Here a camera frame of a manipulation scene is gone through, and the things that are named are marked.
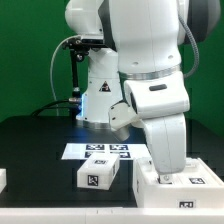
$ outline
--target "robot logo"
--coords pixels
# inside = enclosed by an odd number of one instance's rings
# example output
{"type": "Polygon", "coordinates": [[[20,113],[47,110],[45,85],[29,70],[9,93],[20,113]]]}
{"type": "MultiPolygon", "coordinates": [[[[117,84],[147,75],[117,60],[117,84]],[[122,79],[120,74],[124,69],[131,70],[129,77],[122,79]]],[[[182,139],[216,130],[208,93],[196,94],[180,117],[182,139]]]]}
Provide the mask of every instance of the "robot logo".
{"type": "Polygon", "coordinates": [[[107,82],[105,81],[104,84],[102,85],[102,87],[100,88],[100,92],[111,92],[110,91],[110,87],[107,84],[107,82]]]}

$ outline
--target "white pedestal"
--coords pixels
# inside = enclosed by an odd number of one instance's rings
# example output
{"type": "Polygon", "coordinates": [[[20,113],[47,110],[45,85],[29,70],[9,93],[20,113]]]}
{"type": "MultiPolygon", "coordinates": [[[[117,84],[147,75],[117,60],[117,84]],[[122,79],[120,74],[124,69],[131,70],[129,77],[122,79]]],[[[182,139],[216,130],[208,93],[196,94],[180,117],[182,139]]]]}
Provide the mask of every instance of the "white pedestal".
{"type": "Polygon", "coordinates": [[[224,208],[224,183],[200,159],[187,159],[172,184],[160,184],[150,158],[134,161],[133,190],[139,208],[224,208]]]}

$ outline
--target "cable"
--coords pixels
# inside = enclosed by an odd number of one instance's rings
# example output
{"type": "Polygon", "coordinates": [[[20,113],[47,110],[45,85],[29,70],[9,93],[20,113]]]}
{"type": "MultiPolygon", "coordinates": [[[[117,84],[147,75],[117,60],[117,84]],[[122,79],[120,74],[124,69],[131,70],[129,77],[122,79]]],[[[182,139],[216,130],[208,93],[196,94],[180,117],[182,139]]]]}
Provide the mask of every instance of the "cable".
{"type": "Polygon", "coordinates": [[[52,91],[52,95],[53,95],[53,98],[55,101],[57,101],[57,96],[56,96],[56,93],[55,93],[55,88],[54,88],[54,82],[53,82],[53,68],[54,68],[54,61],[55,61],[55,58],[56,58],[56,55],[58,53],[58,50],[59,48],[61,47],[61,45],[65,42],[65,41],[68,41],[70,39],[74,38],[74,36],[71,36],[71,37],[68,37],[66,39],[64,39],[58,46],[57,48],[55,49],[54,53],[53,53],[53,56],[52,56],[52,59],[51,59],[51,66],[50,66],[50,83],[51,83],[51,91],[52,91]]]}
{"type": "Polygon", "coordinates": [[[189,29],[188,25],[185,23],[184,19],[181,17],[180,13],[178,13],[178,18],[179,18],[179,21],[180,21],[181,25],[183,26],[184,30],[186,31],[186,34],[190,40],[190,43],[191,43],[191,46],[193,49],[193,53],[194,53],[194,65],[187,74],[184,74],[184,78],[188,78],[188,77],[192,76],[195,73],[195,71],[198,69],[200,57],[199,57],[198,46],[197,46],[197,43],[194,39],[194,36],[193,36],[191,30],[189,29]]]}
{"type": "Polygon", "coordinates": [[[55,107],[55,109],[58,107],[58,104],[61,104],[61,103],[68,103],[69,100],[57,100],[57,101],[54,101],[52,103],[49,103],[49,104],[46,104],[45,106],[43,106],[42,108],[40,109],[37,109],[35,110],[33,113],[30,114],[30,116],[37,116],[39,113],[41,113],[43,110],[45,109],[48,109],[48,108],[51,108],[51,106],[54,106],[54,105],[57,105],[55,107]]]}

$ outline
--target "black label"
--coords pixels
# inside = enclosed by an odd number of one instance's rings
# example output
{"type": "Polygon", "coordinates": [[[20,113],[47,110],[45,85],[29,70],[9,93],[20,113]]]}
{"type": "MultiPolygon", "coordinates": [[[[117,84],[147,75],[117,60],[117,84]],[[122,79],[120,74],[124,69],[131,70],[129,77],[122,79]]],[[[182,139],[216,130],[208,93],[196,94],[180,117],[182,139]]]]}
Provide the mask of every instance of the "black label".
{"type": "Polygon", "coordinates": [[[111,151],[128,151],[127,145],[110,145],[111,151]]]}
{"type": "Polygon", "coordinates": [[[94,164],[105,165],[107,164],[107,160],[95,160],[94,164]]]}
{"type": "Polygon", "coordinates": [[[99,177],[93,176],[93,175],[88,175],[87,183],[89,186],[97,187],[99,185],[99,177]]]}
{"type": "Polygon", "coordinates": [[[202,178],[189,178],[192,184],[205,184],[202,178]]]}
{"type": "Polygon", "coordinates": [[[194,201],[180,201],[179,208],[194,208],[194,201]]]}
{"type": "Polygon", "coordinates": [[[86,145],[86,150],[104,150],[104,145],[86,145]]]}

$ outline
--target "white cube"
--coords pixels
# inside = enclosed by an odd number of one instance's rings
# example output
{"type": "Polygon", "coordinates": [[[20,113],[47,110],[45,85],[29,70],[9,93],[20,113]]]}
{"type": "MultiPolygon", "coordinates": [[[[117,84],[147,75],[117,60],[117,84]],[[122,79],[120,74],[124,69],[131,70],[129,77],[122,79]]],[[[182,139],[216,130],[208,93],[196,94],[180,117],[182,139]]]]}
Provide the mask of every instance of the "white cube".
{"type": "Polygon", "coordinates": [[[93,153],[77,172],[77,187],[109,190],[119,167],[119,154],[93,153]]]}

